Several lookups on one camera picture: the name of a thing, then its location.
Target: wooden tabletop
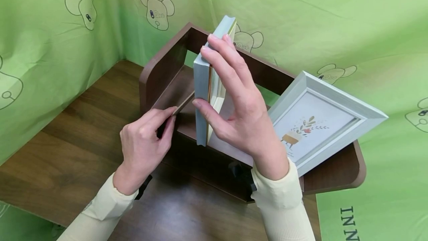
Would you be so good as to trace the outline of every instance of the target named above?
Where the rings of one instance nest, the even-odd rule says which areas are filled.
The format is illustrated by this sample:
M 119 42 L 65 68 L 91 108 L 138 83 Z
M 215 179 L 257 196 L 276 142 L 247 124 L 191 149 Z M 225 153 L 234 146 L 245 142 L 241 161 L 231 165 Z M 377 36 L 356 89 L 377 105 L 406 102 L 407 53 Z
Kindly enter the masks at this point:
M 121 163 L 119 131 L 140 116 L 142 67 L 121 61 L 0 166 L 0 200 L 69 225 Z M 245 204 L 161 163 L 110 240 L 267 240 Z M 315 196 L 304 197 L 317 240 Z

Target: cream long-sleeve shirt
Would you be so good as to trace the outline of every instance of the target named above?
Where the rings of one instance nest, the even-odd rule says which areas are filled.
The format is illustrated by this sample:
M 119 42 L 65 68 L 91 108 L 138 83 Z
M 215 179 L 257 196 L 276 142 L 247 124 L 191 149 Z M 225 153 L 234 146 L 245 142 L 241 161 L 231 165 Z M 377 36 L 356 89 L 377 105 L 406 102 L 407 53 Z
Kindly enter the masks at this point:
M 257 191 L 252 198 L 262 213 L 269 241 L 315 241 L 303 206 L 296 166 L 288 161 L 288 174 L 278 181 L 263 177 L 253 168 Z M 113 175 L 110 176 L 58 241 L 107 241 L 124 212 L 132 208 L 137 194 L 138 191 L 131 196 L 119 193 L 113 187 Z

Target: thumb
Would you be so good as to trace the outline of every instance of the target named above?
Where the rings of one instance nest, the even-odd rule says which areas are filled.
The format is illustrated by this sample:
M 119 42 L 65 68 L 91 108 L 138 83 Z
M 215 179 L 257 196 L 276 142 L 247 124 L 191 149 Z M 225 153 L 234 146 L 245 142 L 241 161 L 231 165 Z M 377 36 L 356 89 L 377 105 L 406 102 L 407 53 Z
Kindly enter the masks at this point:
M 206 100 L 203 99 L 195 99 L 192 101 L 193 105 L 199 109 L 203 117 L 208 121 L 208 124 L 212 126 L 215 134 L 220 139 L 228 136 L 228 131 L 230 125 L 226 122 L 222 117 L 220 117 L 219 113 L 214 110 L 213 106 L 211 106 Z

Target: brown wooden shelf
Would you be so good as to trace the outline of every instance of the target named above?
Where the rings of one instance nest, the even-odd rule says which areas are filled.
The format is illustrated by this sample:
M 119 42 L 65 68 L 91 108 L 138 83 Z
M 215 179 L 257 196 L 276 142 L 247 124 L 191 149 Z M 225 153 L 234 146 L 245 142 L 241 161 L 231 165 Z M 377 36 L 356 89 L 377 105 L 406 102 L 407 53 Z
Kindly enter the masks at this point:
M 208 33 L 188 23 L 146 65 L 140 76 L 140 109 L 145 113 L 151 108 L 165 109 L 178 106 L 194 90 L 193 71 L 185 66 L 187 51 L 199 53 L 206 43 Z M 261 58 L 238 50 L 250 69 L 254 82 L 278 95 L 293 82 L 295 76 Z M 220 115 L 229 117 L 233 103 L 226 94 Z M 192 103 L 177 116 L 174 142 L 164 162 L 185 171 L 197 179 L 250 201 L 244 184 L 231 175 L 227 166 L 239 161 L 249 170 L 253 165 L 250 156 L 212 135 L 207 147 L 195 143 L 195 107 Z M 358 142 L 349 144 L 318 167 L 301 177 L 305 194 L 354 188 L 364 181 L 366 165 Z

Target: picture frame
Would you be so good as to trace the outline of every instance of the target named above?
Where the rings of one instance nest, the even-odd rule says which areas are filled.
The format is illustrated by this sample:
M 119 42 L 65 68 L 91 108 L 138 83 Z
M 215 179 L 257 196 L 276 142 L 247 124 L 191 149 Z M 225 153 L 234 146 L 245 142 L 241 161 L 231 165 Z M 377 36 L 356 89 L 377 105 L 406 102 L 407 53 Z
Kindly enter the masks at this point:
M 226 33 L 229 34 L 233 41 L 236 30 L 236 18 L 225 15 L 220 24 L 214 30 L 213 35 L 217 38 L 222 38 Z M 205 46 L 212 48 L 208 42 Z M 219 75 L 216 73 L 211 64 L 206 61 L 201 53 L 197 55 L 193 64 L 194 70 L 194 85 L 195 98 L 201 98 L 213 106 L 214 110 L 220 112 L 226 96 L 226 88 L 223 86 Z M 205 120 L 202 114 L 197 109 L 195 112 L 196 119 L 196 143 L 197 145 L 206 146 L 213 128 Z
M 304 71 L 268 114 L 299 177 L 388 119 L 377 108 Z

